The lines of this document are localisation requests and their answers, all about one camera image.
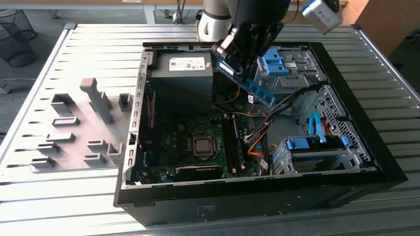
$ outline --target wire bundle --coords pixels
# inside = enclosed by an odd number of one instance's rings
[[[254,147],[257,144],[261,142],[263,137],[267,135],[267,131],[270,128],[270,125],[273,124],[277,116],[286,111],[294,104],[295,99],[305,94],[306,92],[318,90],[321,88],[321,85],[314,85],[307,88],[301,88],[297,92],[294,92],[290,96],[287,96],[279,103],[278,105],[271,109],[271,112],[267,114],[263,126],[246,137],[246,142],[251,142],[251,140],[258,137],[257,141],[253,143],[251,148],[249,149],[249,155],[254,155],[255,152],[253,151]]]

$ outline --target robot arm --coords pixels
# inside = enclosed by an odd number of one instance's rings
[[[230,0],[233,25],[226,39],[213,47],[217,56],[246,78],[283,28],[291,0]]]
[[[266,54],[282,31],[282,20],[290,4],[291,0],[206,0],[205,2],[205,14],[215,22],[214,24],[209,21],[201,22],[199,37],[201,34],[205,36],[201,28],[207,30],[209,36],[209,26],[219,26],[213,30],[221,37],[226,35],[225,27],[230,25],[227,37],[215,43],[213,51],[234,69],[242,82],[250,78],[258,57]],[[323,34],[343,21],[338,0],[311,0],[302,12]]]

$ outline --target wastebasket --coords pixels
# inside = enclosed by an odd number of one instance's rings
[[[26,41],[17,40],[10,30],[11,23],[0,23],[0,58],[14,66],[21,67],[35,61],[35,53]]]
[[[0,24],[19,41],[29,41],[38,36],[22,9],[0,9]]]

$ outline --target desk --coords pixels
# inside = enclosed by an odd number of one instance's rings
[[[110,99],[135,92],[142,43],[197,41],[194,25],[78,25],[66,29],[53,50],[9,135],[0,146],[0,232],[5,235],[295,235],[420,233],[419,95],[361,30],[339,27],[323,36],[311,26],[286,26],[286,41],[319,41],[374,121],[409,181],[333,210],[290,215],[163,225],[146,229],[113,206],[118,169],[34,174],[29,162],[38,151],[15,152],[41,142],[53,126],[53,95],[78,89],[97,77]],[[34,137],[23,137],[29,130]]]

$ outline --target gray carpet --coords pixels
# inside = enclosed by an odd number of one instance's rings
[[[67,23],[81,24],[145,24],[146,17],[142,10],[59,10],[61,19],[51,19],[47,10],[26,10],[27,16],[38,32],[38,37],[30,42],[38,55],[37,62],[31,65],[14,68],[0,60],[0,79],[7,78],[37,78],[57,40]],[[195,23],[195,11],[193,10],[186,23]],[[157,11],[157,22],[171,24],[171,19]],[[413,45],[405,41],[391,56],[394,63],[403,63],[402,73],[415,89],[420,91],[420,80],[418,67],[420,65],[420,42]],[[33,86],[33,81],[9,81],[13,92],[0,95],[0,132],[6,132],[13,124],[26,96]]]

